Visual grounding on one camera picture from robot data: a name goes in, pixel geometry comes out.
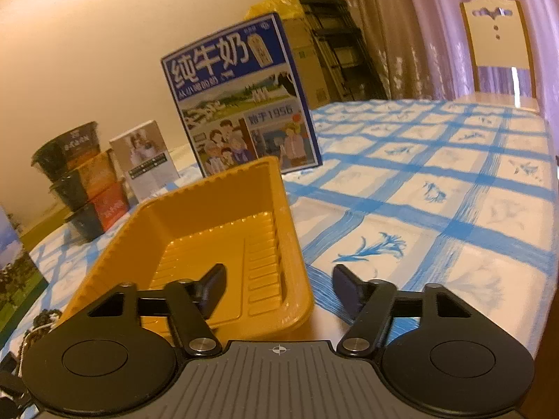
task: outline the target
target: purple curtain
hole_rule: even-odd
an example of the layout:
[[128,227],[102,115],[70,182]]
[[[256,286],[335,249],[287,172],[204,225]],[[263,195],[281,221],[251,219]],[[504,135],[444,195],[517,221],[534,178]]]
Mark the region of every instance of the purple curtain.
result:
[[[473,93],[460,3],[469,0],[347,0],[392,99],[454,99]],[[559,154],[559,0],[519,0],[528,25],[541,114]],[[480,67],[482,91],[513,94],[510,69]],[[520,91],[532,96],[529,71]]]

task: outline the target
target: yellow plastic tray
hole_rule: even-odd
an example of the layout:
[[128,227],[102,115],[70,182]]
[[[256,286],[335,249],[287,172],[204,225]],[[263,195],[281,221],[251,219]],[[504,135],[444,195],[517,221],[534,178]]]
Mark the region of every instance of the yellow plastic tray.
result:
[[[162,288],[197,280],[214,264],[227,288],[208,324],[223,343],[280,337],[313,300],[278,160],[265,157],[142,204],[83,280],[61,318],[116,284]],[[165,318],[143,325],[170,340]]]

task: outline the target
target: chair backrest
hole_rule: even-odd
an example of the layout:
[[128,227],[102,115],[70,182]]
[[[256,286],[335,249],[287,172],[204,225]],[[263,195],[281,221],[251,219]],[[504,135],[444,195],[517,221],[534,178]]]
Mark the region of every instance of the chair backrest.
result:
[[470,46],[473,83],[480,91],[478,66],[529,69],[536,97],[532,49],[518,0],[471,0],[460,3]]

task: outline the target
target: white chair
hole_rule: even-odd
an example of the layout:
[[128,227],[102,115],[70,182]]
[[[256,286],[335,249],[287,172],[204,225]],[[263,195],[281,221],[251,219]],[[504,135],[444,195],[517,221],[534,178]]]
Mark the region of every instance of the white chair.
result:
[[[496,104],[539,113],[536,77],[530,38],[522,6],[518,0],[472,0],[460,3],[470,47],[475,93],[456,102]],[[479,66],[511,68],[514,95],[482,93]],[[528,69],[532,97],[520,96],[517,69]]]

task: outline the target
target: wall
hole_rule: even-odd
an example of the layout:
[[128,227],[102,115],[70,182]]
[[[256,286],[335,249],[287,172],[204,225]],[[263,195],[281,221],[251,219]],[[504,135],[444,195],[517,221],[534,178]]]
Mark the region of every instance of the wall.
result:
[[31,155],[91,120],[103,147],[147,119],[185,144],[160,58],[258,1],[0,0],[0,203],[23,224],[51,205]]

